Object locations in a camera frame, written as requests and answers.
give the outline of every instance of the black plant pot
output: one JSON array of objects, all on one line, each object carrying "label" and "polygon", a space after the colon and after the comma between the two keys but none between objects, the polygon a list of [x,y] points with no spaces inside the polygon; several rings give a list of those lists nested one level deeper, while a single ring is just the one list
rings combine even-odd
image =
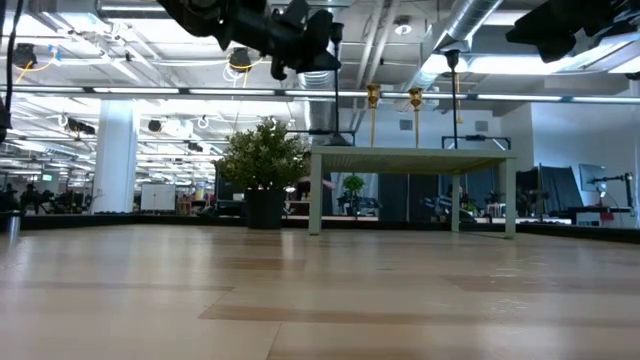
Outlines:
[{"label": "black plant pot", "polygon": [[280,229],[284,190],[245,190],[247,227],[249,229]]}]

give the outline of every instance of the white table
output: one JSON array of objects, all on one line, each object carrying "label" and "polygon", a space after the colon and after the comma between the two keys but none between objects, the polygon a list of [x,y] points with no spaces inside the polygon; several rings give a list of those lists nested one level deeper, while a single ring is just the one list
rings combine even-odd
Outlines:
[{"label": "white table", "polygon": [[516,156],[501,150],[439,150],[366,147],[311,148],[311,207],[309,234],[318,235],[322,227],[322,174],[360,172],[383,174],[452,175],[451,231],[460,229],[460,176],[504,164],[503,181],[507,204],[505,237],[516,233]]}]

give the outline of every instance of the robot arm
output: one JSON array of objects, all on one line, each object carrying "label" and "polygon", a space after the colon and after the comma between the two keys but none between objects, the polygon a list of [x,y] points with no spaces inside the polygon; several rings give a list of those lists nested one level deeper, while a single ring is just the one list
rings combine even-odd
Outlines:
[{"label": "robot arm", "polygon": [[194,36],[214,36],[226,50],[235,41],[272,57],[271,75],[284,80],[284,67],[297,73],[339,69],[327,51],[333,15],[311,17],[305,0],[292,0],[284,13],[266,0],[158,0],[169,16]]}]

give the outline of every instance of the green leaves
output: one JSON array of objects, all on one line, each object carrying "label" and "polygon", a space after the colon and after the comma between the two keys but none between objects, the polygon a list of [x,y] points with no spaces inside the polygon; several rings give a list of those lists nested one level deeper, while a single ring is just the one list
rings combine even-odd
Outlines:
[{"label": "green leaves", "polygon": [[306,150],[299,136],[287,138],[285,124],[266,120],[255,130],[230,137],[224,158],[216,161],[218,171],[246,188],[284,188],[308,175]]}]

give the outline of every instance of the wooden floor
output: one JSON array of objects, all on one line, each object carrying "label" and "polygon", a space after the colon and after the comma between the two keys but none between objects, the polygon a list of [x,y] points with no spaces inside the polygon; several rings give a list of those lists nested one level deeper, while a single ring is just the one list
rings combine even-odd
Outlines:
[{"label": "wooden floor", "polygon": [[640,247],[123,226],[0,240],[0,359],[640,359]]}]

